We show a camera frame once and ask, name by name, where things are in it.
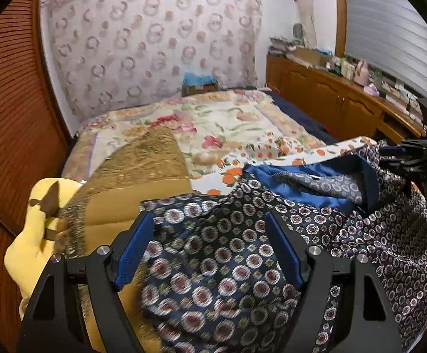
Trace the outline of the wooden louvered wardrobe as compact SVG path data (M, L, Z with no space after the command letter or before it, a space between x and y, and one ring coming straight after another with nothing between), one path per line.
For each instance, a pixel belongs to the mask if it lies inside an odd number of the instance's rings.
M40 0L0 0L0 352L14 352L21 294L4 267L28 197L57 174L70 136L43 64Z

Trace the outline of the golden fringed cushion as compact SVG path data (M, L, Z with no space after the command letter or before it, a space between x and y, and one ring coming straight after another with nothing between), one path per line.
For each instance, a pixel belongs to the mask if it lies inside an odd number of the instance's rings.
M86 256L128 229L142 202L191 190L173 132L144 131L108 157L68 202L60 215L54 251L66 258Z

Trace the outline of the floral quilt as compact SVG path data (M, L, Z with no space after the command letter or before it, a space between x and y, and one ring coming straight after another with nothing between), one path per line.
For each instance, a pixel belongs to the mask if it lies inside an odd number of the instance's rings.
M77 133L62 176L76 181L89 179L114 151L155 128L172 132L193 179L325 144L323 136L306 130L267 92L210 92L110 111L90 119Z

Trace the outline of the cardboard box on desk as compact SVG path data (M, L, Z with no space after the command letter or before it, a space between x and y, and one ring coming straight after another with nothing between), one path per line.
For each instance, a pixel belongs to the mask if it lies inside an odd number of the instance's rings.
M325 67L332 58L332 56L307 48L296 48L289 56L292 61L309 68Z

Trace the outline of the yellow plush toy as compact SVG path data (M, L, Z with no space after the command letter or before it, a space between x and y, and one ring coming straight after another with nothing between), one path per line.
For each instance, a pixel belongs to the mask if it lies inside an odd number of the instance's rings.
M45 178L31 190L24 228L4 255L4 266L20 289L21 318L54 249L66 237L67 220L61 215L80 187L71 179Z

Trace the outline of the navy patterned silk garment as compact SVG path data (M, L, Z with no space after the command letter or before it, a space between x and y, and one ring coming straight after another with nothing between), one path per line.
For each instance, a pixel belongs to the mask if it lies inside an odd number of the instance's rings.
M309 246L365 255L404 350L427 324L427 203L383 170L377 145L307 166L245 166L230 194L184 194L143 206L154 217L142 309L162 352L272 352L301 297L266 217Z

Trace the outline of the grey window blind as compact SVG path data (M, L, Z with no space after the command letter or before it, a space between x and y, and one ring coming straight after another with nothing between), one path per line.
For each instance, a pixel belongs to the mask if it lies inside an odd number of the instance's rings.
M345 53L427 98L427 24L408 0L346 0Z

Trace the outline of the pink figurine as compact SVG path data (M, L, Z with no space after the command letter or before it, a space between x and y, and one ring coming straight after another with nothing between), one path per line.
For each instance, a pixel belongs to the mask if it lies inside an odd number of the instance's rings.
M368 61L360 60L357 66L355 67L354 71L354 83L365 87L368 84L370 80L370 71L369 71L369 64Z

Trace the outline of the blue tissue box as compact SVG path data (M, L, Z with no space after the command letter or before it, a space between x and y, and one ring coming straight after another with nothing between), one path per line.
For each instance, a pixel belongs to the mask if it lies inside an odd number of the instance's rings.
M212 75L197 75L195 73L186 73L183 78L183 84L186 87L195 87L216 83L217 80Z

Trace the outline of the pink circle pattern curtain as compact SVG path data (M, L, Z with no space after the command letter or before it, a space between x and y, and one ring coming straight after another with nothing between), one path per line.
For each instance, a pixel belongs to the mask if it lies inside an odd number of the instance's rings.
M63 94L79 121L179 95L187 73L254 85L261 0L47 0Z

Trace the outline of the orange fruit print blanket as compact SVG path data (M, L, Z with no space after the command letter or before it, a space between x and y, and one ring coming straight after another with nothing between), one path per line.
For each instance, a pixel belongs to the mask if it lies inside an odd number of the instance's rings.
M255 143L240 144L237 149L226 155L216 157L207 171L194 169L190 183L193 191L198 194L226 195L239 181L246 165L306 166L375 144L373 139L359 136L307 151L295 140L268 133Z

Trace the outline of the long wooden cabinet desk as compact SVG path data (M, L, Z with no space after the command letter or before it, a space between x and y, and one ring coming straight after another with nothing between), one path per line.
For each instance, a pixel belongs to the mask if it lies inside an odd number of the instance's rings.
M419 139L422 126L389 103L343 77L278 56L267 56L266 83L273 92L323 125L336 140L368 136L399 144Z

